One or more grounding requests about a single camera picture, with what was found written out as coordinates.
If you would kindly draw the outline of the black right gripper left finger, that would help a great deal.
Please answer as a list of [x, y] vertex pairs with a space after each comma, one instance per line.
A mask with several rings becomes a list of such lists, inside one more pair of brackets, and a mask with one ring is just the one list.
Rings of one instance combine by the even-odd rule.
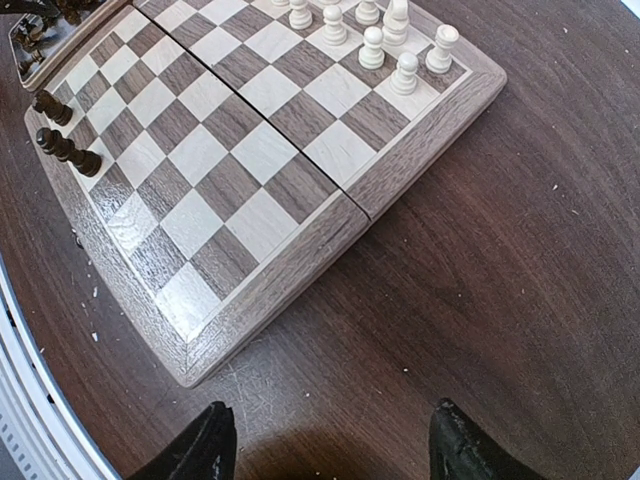
[[233, 479], [236, 427], [233, 410], [210, 403], [133, 479]]

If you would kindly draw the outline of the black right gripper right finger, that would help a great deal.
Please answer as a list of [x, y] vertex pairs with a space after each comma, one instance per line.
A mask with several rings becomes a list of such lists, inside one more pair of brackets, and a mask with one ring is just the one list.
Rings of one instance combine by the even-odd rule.
[[537, 479], [451, 399], [442, 398], [429, 424], [431, 479]]

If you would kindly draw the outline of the wooden chess board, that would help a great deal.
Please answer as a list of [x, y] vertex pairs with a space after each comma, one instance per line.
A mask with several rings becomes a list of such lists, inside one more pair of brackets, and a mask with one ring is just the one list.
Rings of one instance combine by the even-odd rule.
[[[425, 65], [444, 24], [409, 1], [406, 42], [358, 62], [390, 1], [126, 1], [38, 89], [98, 154], [93, 177], [40, 159], [81, 243], [175, 380], [219, 369], [364, 233], [479, 117], [505, 71], [459, 34], [448, 72]], [[338, 5], [346, 41], [322, 36]], [[417, 88], [395, 94], [403, 52]]]

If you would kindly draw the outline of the dark chess piece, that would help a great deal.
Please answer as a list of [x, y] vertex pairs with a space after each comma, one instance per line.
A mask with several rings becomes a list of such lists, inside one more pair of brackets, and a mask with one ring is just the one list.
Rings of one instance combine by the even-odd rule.
[[46, 90], [35, 93], [32, 108], [60, 126], [67, 125], [73, 116], [73, 110], [69, 106]]
[[73, 140], [65, 138], [58, 130], [40, 128], [36, 133], [36, 143], [45, 154], [53, 155], [60, 162], [70, 162], [86, 177], [95, 176], [102, 166], [98, 154], [78, 149]]

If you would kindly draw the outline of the metal tray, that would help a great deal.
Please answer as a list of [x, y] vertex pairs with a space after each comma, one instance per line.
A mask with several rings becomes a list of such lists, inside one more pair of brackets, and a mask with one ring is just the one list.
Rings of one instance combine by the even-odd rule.
[[126, 1], [3, 1], [3, 15], [21, 18], [8, 33], [22, 87], [40, 89], [78, 46]]

